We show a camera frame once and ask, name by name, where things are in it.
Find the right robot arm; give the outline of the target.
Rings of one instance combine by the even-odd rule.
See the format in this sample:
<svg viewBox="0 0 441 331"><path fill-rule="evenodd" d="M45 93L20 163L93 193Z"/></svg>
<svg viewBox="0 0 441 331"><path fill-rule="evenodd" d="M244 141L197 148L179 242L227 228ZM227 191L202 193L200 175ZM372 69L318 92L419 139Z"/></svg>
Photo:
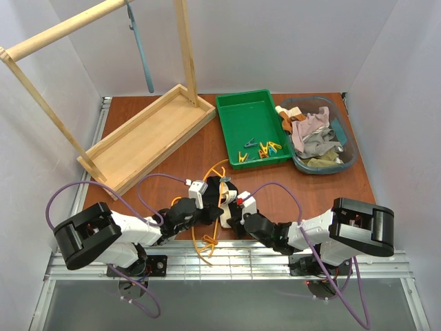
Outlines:
<svg viewBox="0 0 441 331"><path fill-rule="evenodd" d="M300 223L273 223L256 207L255 198L242 193L232 203L227 225L238 238L246 234L267 248L290 256L313 246L325 265L337 267L359 254L394 254L394 212L386 207L337 198L332 208Z"/></svg>

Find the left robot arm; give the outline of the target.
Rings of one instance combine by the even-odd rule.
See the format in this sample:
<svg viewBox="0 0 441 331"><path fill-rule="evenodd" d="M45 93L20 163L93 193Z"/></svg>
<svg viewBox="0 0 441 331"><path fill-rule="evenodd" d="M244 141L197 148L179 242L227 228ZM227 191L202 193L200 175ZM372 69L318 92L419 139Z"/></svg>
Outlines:
<svg viewBox="0 0 441 331"><path fill-rule="evenodd" d="M128 269L147 259L145 247L163 245L197 224L213 223L222 214L216 204L204 203L199 209L195 199L182 198L159 215L140 220L99 202L57 225L53 233L69 270L92 262Z"/></svg>

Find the yellow plastic hanger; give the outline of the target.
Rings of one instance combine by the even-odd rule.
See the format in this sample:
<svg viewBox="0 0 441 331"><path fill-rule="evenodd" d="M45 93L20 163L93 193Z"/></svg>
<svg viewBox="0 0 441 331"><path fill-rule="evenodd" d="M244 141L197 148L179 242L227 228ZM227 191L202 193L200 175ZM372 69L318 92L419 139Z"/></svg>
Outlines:
<svg viewBox="0 0 441 331"><path fill-rule="evenodd" d="M226 170L223 167L223 164L227 163L228 161L229 161L229 159L223 159L223 160L219 161L218 163L215 163L204 174L203 181L206 181L207 178L209 177L209 175L211 175L212 173L214 173L215 175L217 175L219 177L225 176ZM206 226L211 226L211 225L213 226L213 233L211 235L209 235L209 234L207 234L207 235L216 238L217 241L218 241L219 218L217 220L215 220L215 221L210 221L210 223L208 223L208 221L203 221L202 224L206 225ZM196 231L195 231L195 227L194 226L191 228L191 234L192 234L192 243L193 243L194 249L195 249L199 259L202 262L206 263L209 267L214 266L214 264L212 262L210 262L208 259L213 255L216 246L214 246L214 245L207 245L206 242L200 240L200 242L204 243L205 245L199 247L198 246L198 241L196 240Z"/></svg>

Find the black underwear beige waistband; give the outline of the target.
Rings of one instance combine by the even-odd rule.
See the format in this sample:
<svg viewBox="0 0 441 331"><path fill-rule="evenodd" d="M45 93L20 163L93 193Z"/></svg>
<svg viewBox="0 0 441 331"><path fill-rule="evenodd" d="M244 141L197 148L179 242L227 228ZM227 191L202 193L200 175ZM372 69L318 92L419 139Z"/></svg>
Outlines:
<svg viewBox="0 0 441 331"><path fill-rule="evenodd" d="M219 216L222 228L232 228L241 220L241 208L237 204L238 188L231 182L221 183L219 176L206 179L207 189L203 194L204 206L214 207L214 215Z"/></svg>

